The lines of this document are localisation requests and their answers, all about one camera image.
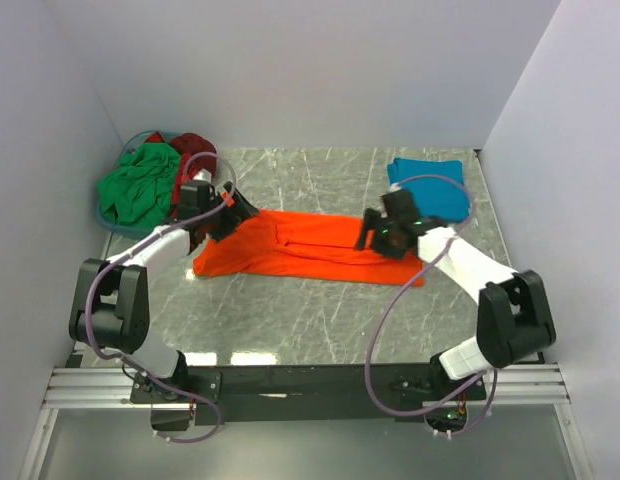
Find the orange t shirt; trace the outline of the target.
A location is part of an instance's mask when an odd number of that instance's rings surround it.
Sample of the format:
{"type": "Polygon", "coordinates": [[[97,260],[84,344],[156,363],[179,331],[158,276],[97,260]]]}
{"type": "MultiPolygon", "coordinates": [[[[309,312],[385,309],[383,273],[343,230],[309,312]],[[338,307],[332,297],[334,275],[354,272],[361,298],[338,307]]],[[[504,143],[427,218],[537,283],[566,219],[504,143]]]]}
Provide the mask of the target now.
{"type": "Polygon", "coordinates": [[[378,285],[402,285],[423,262],[357,250],[361,220],[354,217],[261,210],[234,233],[210,240],[193,261],[199,277],[235,273],[378,285]]]}

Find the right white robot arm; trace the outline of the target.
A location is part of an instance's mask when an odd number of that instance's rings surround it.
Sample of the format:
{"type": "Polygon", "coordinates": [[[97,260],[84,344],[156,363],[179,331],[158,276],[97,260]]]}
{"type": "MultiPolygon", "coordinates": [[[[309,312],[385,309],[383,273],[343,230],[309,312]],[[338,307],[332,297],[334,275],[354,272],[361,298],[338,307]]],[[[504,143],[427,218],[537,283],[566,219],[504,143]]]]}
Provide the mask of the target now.
{"type": "Polygon", "coordinates": [[[453,280],[477,306],[476,333],[434,355],[426,388],[450,399],[464,380],[509,367],[553,345],[556,330],[543,280],[532,270],[518,272],[463,240],[459,230],[437,216],[423,216],[404,189],[382,196],[382,211],[368,208],[355,248],[371,248],[402,260],[410,251],[453,280]]]}

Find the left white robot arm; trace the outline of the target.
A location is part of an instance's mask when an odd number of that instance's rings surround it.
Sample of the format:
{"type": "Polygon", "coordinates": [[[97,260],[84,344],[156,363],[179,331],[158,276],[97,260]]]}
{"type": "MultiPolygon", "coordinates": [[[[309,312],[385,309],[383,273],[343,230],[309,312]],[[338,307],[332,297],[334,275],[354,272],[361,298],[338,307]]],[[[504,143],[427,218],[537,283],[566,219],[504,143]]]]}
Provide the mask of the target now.
{"type": "Polygon", "coordinates": [[[224,193],[205,180],[180,187],[177,204],[152,232],[125,252],[80,266],[69,336],[105,360],[135,368],[166,401],[192,388],[185,355],[150,332],[150,280],[206,240],[222,241],[256,217],[252,205],[228,181],[224,193]]]}

